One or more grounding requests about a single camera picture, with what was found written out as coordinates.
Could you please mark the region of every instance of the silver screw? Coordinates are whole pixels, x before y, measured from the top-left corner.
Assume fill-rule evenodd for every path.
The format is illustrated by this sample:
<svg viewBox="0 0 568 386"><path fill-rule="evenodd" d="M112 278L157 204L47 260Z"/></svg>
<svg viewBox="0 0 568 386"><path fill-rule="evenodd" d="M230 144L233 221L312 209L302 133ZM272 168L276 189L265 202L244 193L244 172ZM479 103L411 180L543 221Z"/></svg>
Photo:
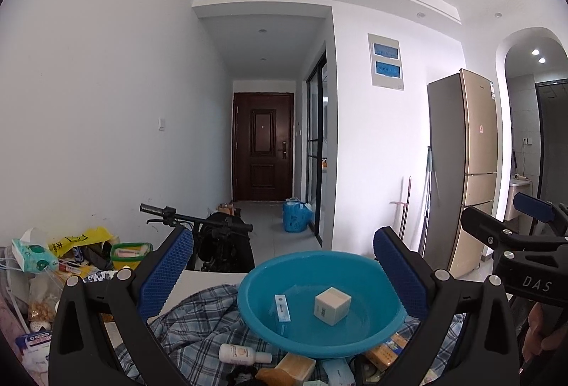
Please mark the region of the silver screw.
<svg viewBox="0 0 568 386"><path fill-rule="evenodd" d="M77 277L76 275L72 275L70 278L67 279L67 285L69 287L74 287L78 283L79 283L79 277Z"/></svg>
<svg viewBox="0 0 568 386"><path fill-rule="evenodd" d="M445 269L438 269L434 275L438 280L449 280L450 273L447 272Z"/></svg>
<svg viewBox="0 0 568 386"><path fill-rule="evenodd" d="M489 282L491 285L499 287L501 285L501 278L498 275L492 274L489 276Z"/></svg>
<svg viewBox="0 0 568 386"><path fill-rule="evenodd" d="M131 275L132 271L128 268L124 268L118 271L116 277L118 277L118 280L129 280Z"/></svg>

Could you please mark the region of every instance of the bicycle handlebar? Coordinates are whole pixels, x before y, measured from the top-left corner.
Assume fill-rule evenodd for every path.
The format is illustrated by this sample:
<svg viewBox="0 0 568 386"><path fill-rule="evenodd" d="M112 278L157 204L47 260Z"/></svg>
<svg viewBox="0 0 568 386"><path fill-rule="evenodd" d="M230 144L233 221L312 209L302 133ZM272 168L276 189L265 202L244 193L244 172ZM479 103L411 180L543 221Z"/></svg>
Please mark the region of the bicycle handlebar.
<svg viewBox="0 0 568 386"><path fill-rule="evenodd" d="M143 213L149 213L149 214L154 214L156 216L161 216L164 219L166 217L173 217L174 219L179 221L198 222L204 225L207 224L209 226L216 226L216 227L227 226L230 230L232 230L232 232L238 234L246 234L253 230L252 224L234 223L229 218L225 222L204 220L202 218L195 218L193 216L186 216L184 214L175 213L175 209L168 206L166 208L158 208L157 206L140 204L140 211L142 211Z"/></svg>

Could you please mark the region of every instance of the blue plastic bag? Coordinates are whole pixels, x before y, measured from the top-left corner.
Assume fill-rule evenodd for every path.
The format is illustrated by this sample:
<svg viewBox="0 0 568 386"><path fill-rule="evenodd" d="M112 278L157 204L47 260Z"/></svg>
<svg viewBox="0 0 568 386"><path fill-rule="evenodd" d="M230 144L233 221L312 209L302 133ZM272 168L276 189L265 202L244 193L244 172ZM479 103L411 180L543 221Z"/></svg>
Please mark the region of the blue plastic bag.
<svg viewBox="0 0 568 386"><path fill-rule="evenodd" d="M310 206L299 200L287 200L282 206L284 230L286 232L302 232L313 218Z"/></svg>

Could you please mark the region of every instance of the plaid shirt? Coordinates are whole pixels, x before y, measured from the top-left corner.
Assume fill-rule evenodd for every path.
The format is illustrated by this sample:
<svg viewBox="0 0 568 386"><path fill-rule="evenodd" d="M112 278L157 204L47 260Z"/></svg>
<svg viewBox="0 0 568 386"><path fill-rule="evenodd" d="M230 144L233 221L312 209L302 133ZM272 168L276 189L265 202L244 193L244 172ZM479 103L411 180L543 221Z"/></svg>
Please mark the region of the plaid shirt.
<svg viewBox="0 0 568 386"><path fill-rule="evenodd" d="M455 316L448 336L432 369L441 373L455 345L463 318ZM237 287L221 285L196 293L170 312L158 317L150 325L158 342L192 386L218 386L226 384L226 375L234 365L219 360L223 343L240 344L256 351L272 353L272 364L255 364L257 368L275 367L286 355L284 351L267 344L249 330L237 307ZM418 320L407 318L399 333L406 339L415 333ZM132 362L124 344L116 348L124 372L137 382L143 380ZM327 382L320 363L310 380Z"/></svg>

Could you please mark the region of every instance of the blue basin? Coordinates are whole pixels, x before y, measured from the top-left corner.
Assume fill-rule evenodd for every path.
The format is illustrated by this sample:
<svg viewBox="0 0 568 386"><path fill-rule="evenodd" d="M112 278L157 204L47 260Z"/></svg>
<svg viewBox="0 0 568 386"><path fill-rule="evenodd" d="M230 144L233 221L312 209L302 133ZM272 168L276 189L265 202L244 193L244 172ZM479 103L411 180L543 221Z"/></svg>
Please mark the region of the blue basin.
<svg viewBox="0 0 568 386"><path fill-rule="evenodd" d="M314 298L335 287L351 295L349 314L334 326L313 315ZM276 332L275 294L285 294L291 322ZM252 270L237 298L246 324L269 344L313 359L363 353L387 340L406 311L381 268L370 258L342 252L300 252Z"/></svg>

